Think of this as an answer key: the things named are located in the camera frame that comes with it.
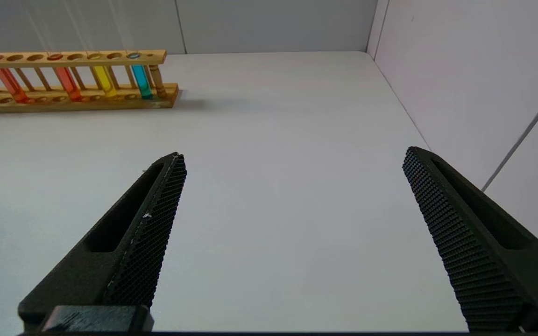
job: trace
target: wooden test tube rack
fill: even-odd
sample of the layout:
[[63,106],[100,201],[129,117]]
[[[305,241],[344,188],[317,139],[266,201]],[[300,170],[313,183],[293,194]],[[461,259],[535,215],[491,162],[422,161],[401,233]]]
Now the wooden test tube rack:
[[[0,53],[0,69],[15,69],[17,82],[21,83],[28,96],[28,101],[21,104],[12,98],[5,87],[0,87],[0,113],[171,108],[177,99],[177,83],[163,83],[158,69],[158,65],[165,61],[166,55],[165,50],[140,50],[138,58],[128,57],[126,51],[71,51],[49,57],[45,53]],[[130,69],[133,65],[145,68],[152,99],[145,100],[141,97]],[[77,66],[90,67],[93,76],[94,66],[105,66],[117,95],[106,97],[96,76],[94,79],[97,85],[84,85],[75,68]],[[128,75],[129,83],[118,83],[111,66],[122,66]],[[41,85],[31,83],[23,68],[34,69]],[[70,100],[62,86],[57,83],[50,84],[41,68],[69,68],[79,87],[81,100]]]

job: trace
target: blue liquid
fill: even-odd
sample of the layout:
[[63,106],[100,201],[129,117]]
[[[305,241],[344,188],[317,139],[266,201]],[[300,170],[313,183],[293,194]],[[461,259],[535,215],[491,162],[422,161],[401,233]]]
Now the blue liquid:
[[141,90],[141,96],[143,99],[153,99],[149,82],[147,81],[147,74],[145,74],[145,68],[141,65],[133,65],[132,72],[136,78],[136,85]]

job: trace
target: red liquid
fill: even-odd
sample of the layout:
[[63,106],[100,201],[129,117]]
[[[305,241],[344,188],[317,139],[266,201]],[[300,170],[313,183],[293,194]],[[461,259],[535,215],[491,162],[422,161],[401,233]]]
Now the red liquid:
[[15,102],[26,104],[28,102],[28,97],[22,87],[18,84],[18,81],[15,80],[14,75],[9,69],[0,69],[0,79],[2,83],[6,86],[9,94],[14,98]]
[[74,82],[74,78],[72,77],[72,74],[70,74],[70,70],[68,68],[53,68],[59,77],[59,81],[62,83],[62,86],[64,87],[64,90],[68,93],[68,96],[70,96],[70,100],[72,102],[80,102],[82,101],[82,95],[80,94],[80,90],[76,86],[76,83]]

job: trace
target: white tabletop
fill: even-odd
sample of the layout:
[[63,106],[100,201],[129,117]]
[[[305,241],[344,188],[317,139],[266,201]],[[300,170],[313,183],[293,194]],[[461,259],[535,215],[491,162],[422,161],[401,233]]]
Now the white tabletop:
[[402,172],[425,147],[360,52],[169,56],[171,110],[0,115],[0,335],[154,160],[188,178],[155,330],[466,330]]

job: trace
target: yellow liquid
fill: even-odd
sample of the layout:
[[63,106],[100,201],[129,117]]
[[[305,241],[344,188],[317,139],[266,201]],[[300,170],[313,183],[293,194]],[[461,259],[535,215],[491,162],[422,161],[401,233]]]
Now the yellow liquid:
[[105,97],[115,97],[117,92],[111,83],[107,68],[105,68],[105,66],[94,66],[94,73],[97,75],[99,83],[101,83],[101,87],[105,92]]

